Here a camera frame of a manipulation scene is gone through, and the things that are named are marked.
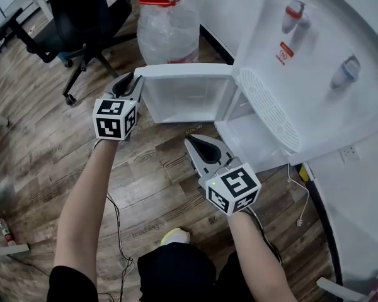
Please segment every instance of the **black shorts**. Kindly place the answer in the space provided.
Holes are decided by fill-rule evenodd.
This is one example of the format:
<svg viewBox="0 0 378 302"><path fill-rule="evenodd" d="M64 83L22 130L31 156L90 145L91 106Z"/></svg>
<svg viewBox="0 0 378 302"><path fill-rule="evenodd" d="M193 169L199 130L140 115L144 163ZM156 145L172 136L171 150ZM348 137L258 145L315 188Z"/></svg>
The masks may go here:
<svg viewBox="0 0 378 302"><path fill-rule="evenodd" d="M194 246L171 243L142 256L137 262L142 302L153 301L254 301L235 253L215 281L215 267ZM94 283L75 269L53 268L48 302L98 301Z"/></svg>

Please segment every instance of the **shoe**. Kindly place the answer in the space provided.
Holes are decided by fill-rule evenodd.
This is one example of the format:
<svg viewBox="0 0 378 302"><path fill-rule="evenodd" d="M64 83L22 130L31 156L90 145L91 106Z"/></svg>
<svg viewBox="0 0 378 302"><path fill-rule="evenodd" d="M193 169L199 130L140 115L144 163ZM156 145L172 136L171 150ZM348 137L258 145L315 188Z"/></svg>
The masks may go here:
<svg viewBox="0 0 378 302"><path fill-rule="evenodd" d="M169 243L190 243L190 234L180 228L175 228L169 231L161 240L160 246L167 245Z"/></svg>

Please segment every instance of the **office chair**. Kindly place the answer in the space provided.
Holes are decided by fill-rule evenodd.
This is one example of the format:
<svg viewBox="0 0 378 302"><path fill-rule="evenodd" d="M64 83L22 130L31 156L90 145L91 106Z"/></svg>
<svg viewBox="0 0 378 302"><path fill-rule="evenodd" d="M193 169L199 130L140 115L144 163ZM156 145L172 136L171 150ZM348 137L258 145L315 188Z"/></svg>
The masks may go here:
<svg viewBox="0 0 378 302"><path fill-rule="evenodd" d="M117 72L102 55L102 50L134 39L136 34L115 36L132 12L130 0L117 0L110 7L106 0L50 0L53 20L32 39L16 21L22 13L17 10L0 25L0 33L11 28L26 44L30 53L37 54L44 62L51 62L62 53L65 66L72 66L72 58L79 62L70 76L63 96L72 106L76 99L69 94L82 71L92 58L98 59L108 73L116 78Z"/></svg>

